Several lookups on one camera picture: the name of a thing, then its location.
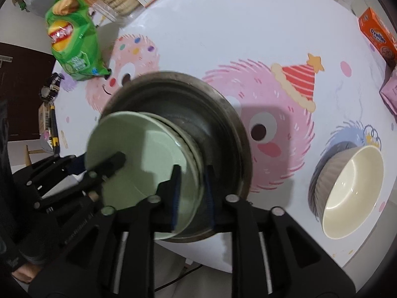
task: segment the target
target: wooden door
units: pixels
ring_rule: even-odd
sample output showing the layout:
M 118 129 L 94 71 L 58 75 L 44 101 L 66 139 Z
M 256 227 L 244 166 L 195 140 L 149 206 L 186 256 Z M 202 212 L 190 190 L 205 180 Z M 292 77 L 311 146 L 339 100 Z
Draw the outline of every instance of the wooden door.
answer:
M 55 58 L 40 51 L 0 43 L 0 55 L 13 57 L 0 68 L 0 99 L 8 100 L 8 140 L 34 140 L 38 133 L 38 93 L 51 75 Z

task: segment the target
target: chip bag logo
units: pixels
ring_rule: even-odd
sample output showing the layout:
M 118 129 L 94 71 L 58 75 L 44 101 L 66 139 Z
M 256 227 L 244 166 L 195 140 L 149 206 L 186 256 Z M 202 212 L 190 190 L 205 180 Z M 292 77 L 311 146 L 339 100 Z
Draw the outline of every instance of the chip bag logo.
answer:
M 375 31 L 375 30 L 372 29 L 372 28 L 371 28 L 370 32 L 371 32 L 372 36 L 373 36 L 377 41 L 379 41 L 379 42 L 381 42 L 381 43 L 386 43 L 386 39 L 382 36 L 381 33 Z
M 65 70 L 68 74 L 73 74 L 90 67 L 90 60 L 85 52 L 80 51 L 77 56 L 72 57 L 66 64 Z
M 69 44 L 73 34 L 73 25 L 67 21 L 55 21 L 48 29 L 52 48 L 61 51 Z

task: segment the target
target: light green dish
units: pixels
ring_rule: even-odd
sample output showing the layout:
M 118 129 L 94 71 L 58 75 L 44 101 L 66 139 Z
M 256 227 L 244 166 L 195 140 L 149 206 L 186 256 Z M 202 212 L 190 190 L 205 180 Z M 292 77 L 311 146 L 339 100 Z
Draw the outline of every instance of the light green dish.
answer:
M 171 238 L 192 221 L 197 201 L 199 176 L 187 153 L 186 144 L 161 122 L 136 112 L 116 112 L 103 118 L 92 132 L 85 156 L 90 169 L 117 151 L 126 163 L 103 183 L 105 205 L 117 210 L 135 206 L 156 192 L 159 183 L 169 180 L 174 164 L 181 166 L 181 196 L 177 225 L 172 233 L 156 233 L 156 240 Z
M 202 180 L 202 177 L 204 175 L 204 163 L 198 145 L 186 131 L 178 127 L 176 124 L 172 123 L 170 120 L 167 120 L 166 118 L 154 113 L 148 113 L 148 112 L 140 112 L 140 113 L 164 123 L 166 126 L 173 129 L 174 132 L 177 135 L 179 135 L 183 139 L 183 141 L 187 144 L 191 153 L 193 154 L 198 169 L 200 188 L 199 188 L 199 192 L 197 193 L 198 195 L 197 201 L 200 203 L 202 196 L 204 194 L 204 182 Z

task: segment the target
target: metal screw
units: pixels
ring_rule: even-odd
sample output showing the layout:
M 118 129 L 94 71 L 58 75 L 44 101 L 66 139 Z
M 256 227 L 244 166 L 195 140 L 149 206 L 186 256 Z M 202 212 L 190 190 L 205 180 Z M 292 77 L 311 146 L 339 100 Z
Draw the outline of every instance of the metal screw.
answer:
M 226 196 L 226 201 L 229 203 L 237 203 L 240 200 L 240 197 L 238 197 L 235 194 L 229 194 Z
M 274 207 L 271 209 L 271 213 L 275 216 L 283 216 L 285 210 L 283 210 L 281 207 Z
M 100 212 L 102 213 L 102 215 L 109 216 L 114 214 L 114 212 L 116 212 L 116 209 L 112 206 L 105 206 L 101 209 Z
M 148 202 L 151 204 L 156 204 L 161 202 L 161 197 L 157 195 L 151 195 L 148 197 Z

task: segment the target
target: person's hand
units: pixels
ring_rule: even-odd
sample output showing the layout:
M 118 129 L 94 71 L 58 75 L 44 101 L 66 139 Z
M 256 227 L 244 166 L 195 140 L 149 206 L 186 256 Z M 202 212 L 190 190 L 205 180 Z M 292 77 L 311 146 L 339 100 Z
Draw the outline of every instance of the person's hand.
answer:
M 40 266 L 28 262 L 15 270 L 12 275 L 23 283 L 31 283 L 32 280 L 38 275 L 40 270 Z

